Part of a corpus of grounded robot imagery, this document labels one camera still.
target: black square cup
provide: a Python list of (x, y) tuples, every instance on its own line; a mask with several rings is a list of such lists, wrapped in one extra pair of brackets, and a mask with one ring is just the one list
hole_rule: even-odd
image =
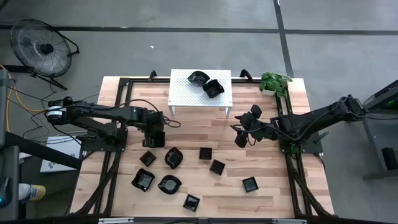
[(187, 198), (185, 199), (184, 205), (182, 205), (182, 207), (195, 212), (198, 208), (199, 201), (200, 201), (199, 198), (188, 194)]
[(156, 157), (149, 151), (145, 152), (145, 154), (142, 155), (141, 158), (139, 158), (139, 160), (141, 160), (141, 162), (144, 163), (147, 167), (149, 167), (149, 165), (151, 165), (155, 161), (155, 159)]
[(257, 186), (257, 182), (254, 177), (244, 179), (243, 186), (244, 186), (244, 189), (246, 190), (246, 193), (249, 193), (249, 192), (259, 189), (259, 186)]
[(199, 159), (210, 159), (211, 160), (211, 148), (201, 147), (199, 151)]
[(213, 163), (211, 164), (210, 170), (215, 172), (218, 175), (221, 175), (223, 173), (225, 164), (218, 161), (218, 160), (213, 160)]

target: white pot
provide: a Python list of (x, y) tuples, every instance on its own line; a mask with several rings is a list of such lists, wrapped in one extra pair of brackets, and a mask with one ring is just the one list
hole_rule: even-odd
[(275, 95), (275, 92), (272, 91), (272, 90), (263, 90), (263, 91), (262, 91), (262, 94), (263, 94), (264, 96), (274, 96), (274, 95)]

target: plastic bottle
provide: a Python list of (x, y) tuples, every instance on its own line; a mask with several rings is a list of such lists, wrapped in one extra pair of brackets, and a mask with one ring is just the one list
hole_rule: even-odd
[(44, 186), (34, 184), (19, 184), (18, 200), (35, 201), (42, 199), (44, 195)]

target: potted plant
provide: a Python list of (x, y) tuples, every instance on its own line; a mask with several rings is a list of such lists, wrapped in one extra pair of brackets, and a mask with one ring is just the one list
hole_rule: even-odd
[(292, 79), (274, 72), (266, 72), (261, 75), (261, 83), (259, 89), (263, 95), (273, 96), (276, 94), (278, 97), (287, 96), (287, 82)]

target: green plant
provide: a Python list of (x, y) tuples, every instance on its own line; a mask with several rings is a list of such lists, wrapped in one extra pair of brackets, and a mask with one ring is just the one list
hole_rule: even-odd
[(260, 91), (271, 90), (274, 91), (278, 97), (287, 97), (287, 82), (292, 79), (274, 72), (266, 72), (261, 75), (261, 83), (259, 85)]

